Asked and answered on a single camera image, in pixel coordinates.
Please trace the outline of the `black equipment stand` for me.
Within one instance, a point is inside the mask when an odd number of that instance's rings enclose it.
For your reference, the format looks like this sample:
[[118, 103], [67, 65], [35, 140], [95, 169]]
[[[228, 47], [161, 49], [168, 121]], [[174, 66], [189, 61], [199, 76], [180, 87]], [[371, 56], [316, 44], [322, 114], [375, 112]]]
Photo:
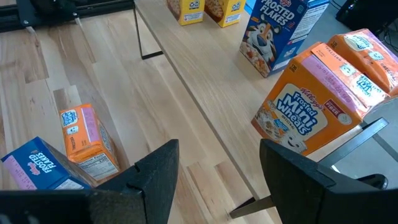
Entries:
[[398, 19], [398, 0], [346, 0], [336, 20], [351, 30], [382, 30]]

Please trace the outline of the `orange Mini Wheats cereal box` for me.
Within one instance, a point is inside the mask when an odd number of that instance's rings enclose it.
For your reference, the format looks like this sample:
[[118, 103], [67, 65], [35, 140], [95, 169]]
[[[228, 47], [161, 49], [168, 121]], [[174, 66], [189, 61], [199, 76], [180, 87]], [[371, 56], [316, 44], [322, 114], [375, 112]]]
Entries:
[[398, 57], [370, 30], [336, 34], [327, 45], [383, 91], [398, 96]]
[[91, 104], [61, 110], [59, 115], [70, 161], [98, 182], [121, 171], [113, 141]]
[[325, 43], [295, 56], [251, 123], [304, 156], [363, 121], [389, 95]]

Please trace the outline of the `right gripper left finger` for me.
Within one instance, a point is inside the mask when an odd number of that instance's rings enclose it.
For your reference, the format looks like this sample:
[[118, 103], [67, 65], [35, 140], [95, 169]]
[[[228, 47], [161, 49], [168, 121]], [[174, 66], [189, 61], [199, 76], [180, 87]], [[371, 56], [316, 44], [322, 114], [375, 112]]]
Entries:
[[97, 186], [96, 224], [167, 224], [178, 179], [179, 141], [172, 139]]

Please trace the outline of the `yellow Corn Pops cereal box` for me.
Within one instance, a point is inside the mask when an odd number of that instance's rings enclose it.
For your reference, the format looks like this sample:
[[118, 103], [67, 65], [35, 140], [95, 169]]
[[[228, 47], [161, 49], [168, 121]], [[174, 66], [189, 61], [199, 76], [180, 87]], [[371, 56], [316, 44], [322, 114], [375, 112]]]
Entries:
[[205, 12], [220, 26], [236, 24], [241, 19], [246, 0], [205, 0]]
[[166, 4], [181, 26], [203, 21], [205, 0], [166, 0]]

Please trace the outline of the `wooden shelf black metal frame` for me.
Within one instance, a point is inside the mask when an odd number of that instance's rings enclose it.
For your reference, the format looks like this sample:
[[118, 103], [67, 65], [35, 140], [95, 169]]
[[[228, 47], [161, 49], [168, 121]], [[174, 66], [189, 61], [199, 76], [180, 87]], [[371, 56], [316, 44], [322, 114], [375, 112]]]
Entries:
[[181, 26], [166, 0], [135, 0], [137, 11], [250, 191], [270, 194], [251, 120], [278, 75], [263, 78], [239, 52], [249, 15], [221, 28], [208, 14]]

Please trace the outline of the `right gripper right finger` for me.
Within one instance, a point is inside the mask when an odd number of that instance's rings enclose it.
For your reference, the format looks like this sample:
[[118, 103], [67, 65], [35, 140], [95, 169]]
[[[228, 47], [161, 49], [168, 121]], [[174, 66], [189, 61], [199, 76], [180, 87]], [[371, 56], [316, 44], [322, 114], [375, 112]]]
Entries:
[[261, 139], [259, 157], [282, 223], [318, 224], [325, 190], [335, 182], [315, 161], [270, 139]]

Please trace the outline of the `blue Frosted Flakes cereal box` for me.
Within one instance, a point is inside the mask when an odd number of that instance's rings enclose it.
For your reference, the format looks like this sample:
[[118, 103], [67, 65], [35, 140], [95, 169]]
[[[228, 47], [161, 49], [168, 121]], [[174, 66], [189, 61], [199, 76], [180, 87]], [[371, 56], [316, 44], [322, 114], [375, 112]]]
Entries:
[[90, 189], [94, 180], [40, 137], [5, 155], [1, 162], [22, 190]]
[[256, 0], [240, 52], [265, 78], [283, 70], [330, 0]]

